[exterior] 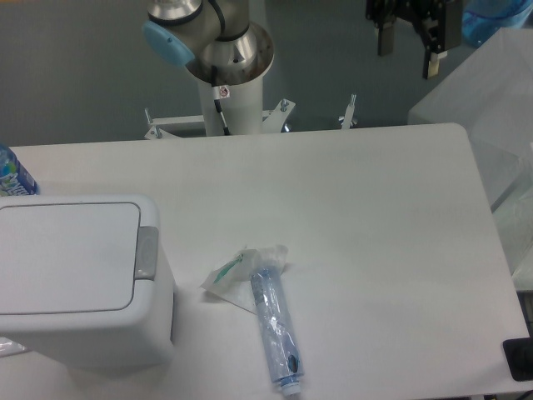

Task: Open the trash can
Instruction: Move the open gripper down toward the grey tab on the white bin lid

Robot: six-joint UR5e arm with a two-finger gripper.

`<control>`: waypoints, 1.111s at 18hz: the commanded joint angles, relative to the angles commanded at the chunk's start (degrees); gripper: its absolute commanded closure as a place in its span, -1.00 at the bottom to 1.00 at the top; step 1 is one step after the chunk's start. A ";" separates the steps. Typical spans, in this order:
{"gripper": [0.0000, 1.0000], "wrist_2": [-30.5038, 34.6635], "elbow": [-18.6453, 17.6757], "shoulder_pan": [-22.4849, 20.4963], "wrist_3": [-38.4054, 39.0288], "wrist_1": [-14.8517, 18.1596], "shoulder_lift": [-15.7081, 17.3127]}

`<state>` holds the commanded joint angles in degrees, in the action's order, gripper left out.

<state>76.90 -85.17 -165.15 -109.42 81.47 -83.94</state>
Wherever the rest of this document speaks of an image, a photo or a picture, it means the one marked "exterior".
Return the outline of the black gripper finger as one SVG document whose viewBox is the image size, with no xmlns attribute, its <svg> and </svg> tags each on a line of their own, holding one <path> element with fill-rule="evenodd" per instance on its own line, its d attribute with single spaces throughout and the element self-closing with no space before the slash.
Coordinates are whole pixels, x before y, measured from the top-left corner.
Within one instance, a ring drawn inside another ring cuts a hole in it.
<svg viewBox="0 0 533 400">
<path fill-rule="evenodd" d="M 447 57 L 447 51 L 438 46 L 436 49 L 427 47 L 424 54 L 424 64 L 422 77 L 424 79 L 434 78 L 439 74 L 441 60 Z"/>
<path fill-rule="evenodd" d="M 379 56 L 387 56 L 394 50 L 395 42 L 395 23 L 384 22 L 377 28 L 378 32 L 378 44 L 377 52 Z"/>
</svg>

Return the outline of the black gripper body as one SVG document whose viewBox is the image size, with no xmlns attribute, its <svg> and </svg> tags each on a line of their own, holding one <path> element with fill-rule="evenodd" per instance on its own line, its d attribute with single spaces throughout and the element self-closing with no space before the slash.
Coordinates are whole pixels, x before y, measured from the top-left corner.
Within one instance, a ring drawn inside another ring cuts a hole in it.
<svg viewBox="0 0 533 400">
<path fill-rule="evenodd" d="M 424 49 L 442 46 L 446 51 L 461 44 L 462 1 L 366 1 L 366 19 L 377 31 L 379 25 L 410 23 L 421 38 Z"/>
</svg>

